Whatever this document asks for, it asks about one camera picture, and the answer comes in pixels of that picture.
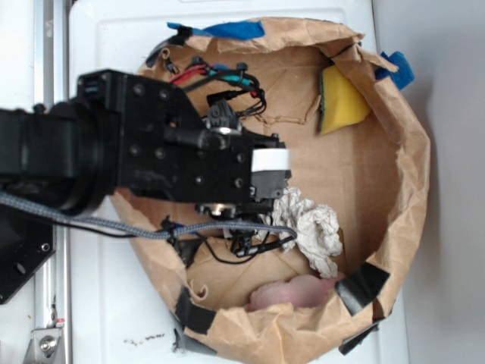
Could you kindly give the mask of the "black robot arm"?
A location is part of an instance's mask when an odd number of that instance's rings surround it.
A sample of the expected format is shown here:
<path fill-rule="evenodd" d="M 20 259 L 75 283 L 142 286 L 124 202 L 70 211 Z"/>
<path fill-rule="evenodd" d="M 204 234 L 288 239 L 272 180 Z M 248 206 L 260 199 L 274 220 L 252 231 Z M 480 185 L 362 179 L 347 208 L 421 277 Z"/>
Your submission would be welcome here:
<path fill-rule="evenodd" d="M 291 176 L 278 135 L 242 126 L 248 111 L 229 101 L 248 93 L 265 107 L 258 81 L 242 70 L 203 67 L 205 82 L 231 90 L 208 97 L 206 115 L 175 81 L 104 70 L 78 80 L 77 95 L 50 111 L 1 112 L 1 202 L 54 222 L 88 222 L 117 188 L 151 199 L 193 204 L 231 233 L 232 253 L 255 256 L 278 243 L 254 245 Z"/>

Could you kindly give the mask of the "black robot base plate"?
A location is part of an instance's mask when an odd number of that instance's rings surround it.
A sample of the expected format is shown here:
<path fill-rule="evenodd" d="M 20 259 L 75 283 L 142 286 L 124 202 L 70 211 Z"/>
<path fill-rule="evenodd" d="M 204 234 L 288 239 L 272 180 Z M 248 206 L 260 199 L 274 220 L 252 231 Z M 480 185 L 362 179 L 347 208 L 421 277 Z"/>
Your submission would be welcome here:
<path fill-rule="evenodd" d="M 15 294 L 55 252 L 50 224 L 1 208 L 1 304 Z"/>

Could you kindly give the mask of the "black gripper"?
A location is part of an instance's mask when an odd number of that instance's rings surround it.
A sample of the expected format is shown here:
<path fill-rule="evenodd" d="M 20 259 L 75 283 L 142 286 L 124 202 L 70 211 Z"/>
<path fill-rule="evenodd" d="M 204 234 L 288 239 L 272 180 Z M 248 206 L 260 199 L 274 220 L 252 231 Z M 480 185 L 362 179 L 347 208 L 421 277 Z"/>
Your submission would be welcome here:
<path fill-rule="evenodd" d="M 265 247 L 274 210 L 291 176 L 290 153 L 275 135 L 253 133 L 229 100 L 263 97 L 249 81 L 207 96 L 200 114 L 186 90 L 172 83 L 104 70 L 78 80 L 77 94 L 96 114 L 118 124 L 117 186 L 139 196 L 196 205 L 213 219 L 200 231 L 229 233 L 230 251 L 253 258 Z"/>

